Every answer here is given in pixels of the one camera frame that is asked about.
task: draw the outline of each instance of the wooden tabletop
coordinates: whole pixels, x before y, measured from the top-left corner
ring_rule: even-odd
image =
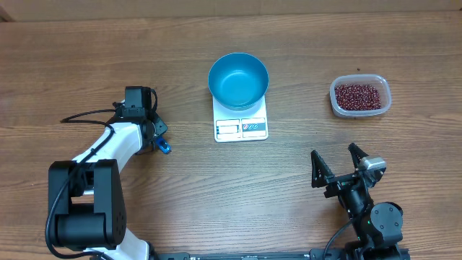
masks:
[[[207,74],[237,51],[269,70],[269,138],[217,144]],[[364,73],[388,80],[391,109],[335,117],[330,84]],[[351,173],[356,142],[388,163],[370,193],[403,207],[400,246],[462,259],[462,12],[1,23],[0,259],[53,259],[48,167],[103,132],[59,120],[111,108],[128,85],[155,88],[169,126],[170,155],[133,157],[121,173],[128,227],[157,251],[323,248],[348,218],[311,188],[310,151]]]

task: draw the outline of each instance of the blue object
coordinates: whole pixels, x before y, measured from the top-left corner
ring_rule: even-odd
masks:
[[[209,72],[209,89],[224,107],[245,110],[266,93],[269,75],[265,65],[248,53],[230,53],[218,59]]]
[[[168,154],[169,152],[172,152],[172,148],[163,137],[157,137],[156,144],[163,153]]]

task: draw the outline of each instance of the gray plastic dish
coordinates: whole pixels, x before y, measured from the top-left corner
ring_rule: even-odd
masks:
[[[342,84],[372,85],[378,91],[382,108],[375,110],[344,110],[343,108],[340,108],[339,104],[337,104],[337,99],[335,98],[335,87]],[[338,77],[331,84],[330,95],[332,111],[336,116],[342,118],[363,118],[368,116],[376,116],[385,113],[388,109],[390,109],[391,106],[391,93],[388,82],[382,76],[376,74],[354,74]]]

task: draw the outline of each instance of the blue bowl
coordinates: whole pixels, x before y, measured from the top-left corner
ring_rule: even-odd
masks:
[[[210,93],[224,107],[237,111],[254,106],[265,95],[268,84],[265,65],[247,53],[227,54],[209,72]]]

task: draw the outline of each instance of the round blue container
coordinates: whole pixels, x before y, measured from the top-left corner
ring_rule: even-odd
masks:
[[[209,72],[210,93],[224,107],[236,111],[254,106],[265,95],[268,85],[265,65],[247,53],[227,54]]]

